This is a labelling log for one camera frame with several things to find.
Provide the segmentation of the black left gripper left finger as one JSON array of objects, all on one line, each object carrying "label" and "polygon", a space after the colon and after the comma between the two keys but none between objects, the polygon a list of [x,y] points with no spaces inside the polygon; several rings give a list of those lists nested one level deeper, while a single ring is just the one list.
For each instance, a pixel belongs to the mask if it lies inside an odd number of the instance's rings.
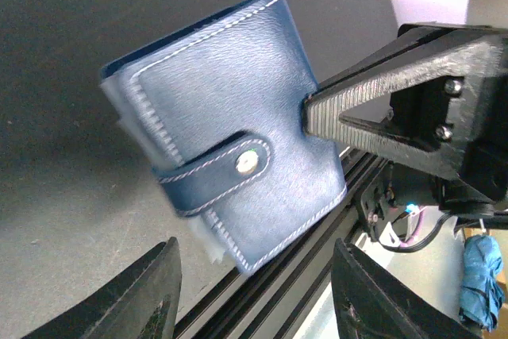
[{"label": "black left gripper left finger", "polygon": [[172,237],[26,337],[172,338],[181,283],[179,243]]}]

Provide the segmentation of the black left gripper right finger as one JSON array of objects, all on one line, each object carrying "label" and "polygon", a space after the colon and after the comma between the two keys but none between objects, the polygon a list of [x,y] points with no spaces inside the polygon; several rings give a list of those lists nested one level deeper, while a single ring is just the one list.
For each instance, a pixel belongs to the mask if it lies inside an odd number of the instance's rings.
[{"label": "black left gripper right finger", "polygon": [[442,314],[361,249],[337,239],[331,270],[340,338],[481,338]]}]

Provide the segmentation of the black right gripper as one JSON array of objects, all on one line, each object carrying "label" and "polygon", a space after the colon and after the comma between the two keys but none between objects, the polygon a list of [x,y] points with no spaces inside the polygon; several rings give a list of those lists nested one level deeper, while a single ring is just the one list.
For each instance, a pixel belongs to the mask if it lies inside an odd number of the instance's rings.
[{"label": "black right gripper", "polygon": [[398,202],[505,230],[507,30],[437,28],[423,42],[309,98],[306,131],[399,163]]}]

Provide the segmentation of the blue leather card holder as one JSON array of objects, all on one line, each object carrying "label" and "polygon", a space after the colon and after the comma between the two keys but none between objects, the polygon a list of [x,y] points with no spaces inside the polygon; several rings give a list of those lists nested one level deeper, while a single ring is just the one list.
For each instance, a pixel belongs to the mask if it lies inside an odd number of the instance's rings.
[{"label": "blue leather card holder", "polygon": [[286,0],[245,0],[102,69],[175,212],[246,275],[347,193],[337,146],[303,128],[317,88]]}]

